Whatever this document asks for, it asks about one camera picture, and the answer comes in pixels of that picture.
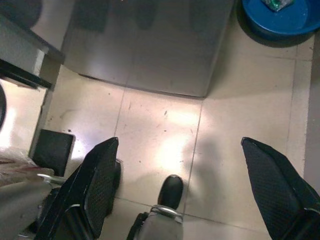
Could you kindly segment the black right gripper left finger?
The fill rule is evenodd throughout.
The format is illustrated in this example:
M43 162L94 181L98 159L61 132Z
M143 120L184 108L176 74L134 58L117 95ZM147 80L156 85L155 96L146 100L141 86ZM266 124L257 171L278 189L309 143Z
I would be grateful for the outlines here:
M115 197L119 140L97 144L60 187L37 231L39 240L96 240Z

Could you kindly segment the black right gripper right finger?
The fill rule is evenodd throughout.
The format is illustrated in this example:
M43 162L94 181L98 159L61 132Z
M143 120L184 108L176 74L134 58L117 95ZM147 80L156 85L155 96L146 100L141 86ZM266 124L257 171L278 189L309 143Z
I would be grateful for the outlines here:
M250 137L243 137L241 146L252 193L271 239L318 240L318 193L271 146Z

